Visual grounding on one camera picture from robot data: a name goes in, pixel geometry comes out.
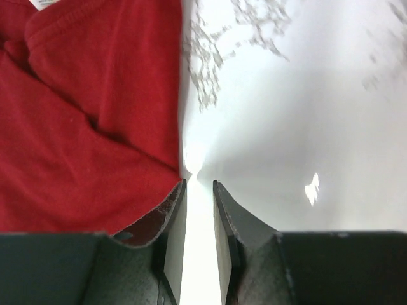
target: clothing label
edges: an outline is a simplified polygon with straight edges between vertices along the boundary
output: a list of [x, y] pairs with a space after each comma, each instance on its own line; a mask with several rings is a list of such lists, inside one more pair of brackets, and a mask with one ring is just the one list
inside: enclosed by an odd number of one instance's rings
[[54, 4], [58, 0], [30, 0], [31, 4], [39, 11], [45, 9], [47, 6]]

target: red cloth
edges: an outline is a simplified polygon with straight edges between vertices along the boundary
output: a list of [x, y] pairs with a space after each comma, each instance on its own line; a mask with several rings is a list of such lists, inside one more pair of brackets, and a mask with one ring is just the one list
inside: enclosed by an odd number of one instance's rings
[[179, 180], [180, 0], [0, 0], [0, 231], [115, 233]]

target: red fabric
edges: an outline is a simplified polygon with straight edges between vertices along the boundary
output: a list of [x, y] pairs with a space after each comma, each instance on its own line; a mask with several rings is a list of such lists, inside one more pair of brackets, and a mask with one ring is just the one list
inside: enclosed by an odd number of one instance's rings
[[179, 180], [180, 0], [0, 0], [0, 231], [115, 233]]

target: glossy white surface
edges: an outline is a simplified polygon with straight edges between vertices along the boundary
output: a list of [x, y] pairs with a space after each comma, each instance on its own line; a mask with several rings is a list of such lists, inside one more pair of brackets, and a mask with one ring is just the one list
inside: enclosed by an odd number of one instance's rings
[[407, 231], [407, 0], [187, 2], [184, 167], [206, 198], [217, 179], [279, 230]]

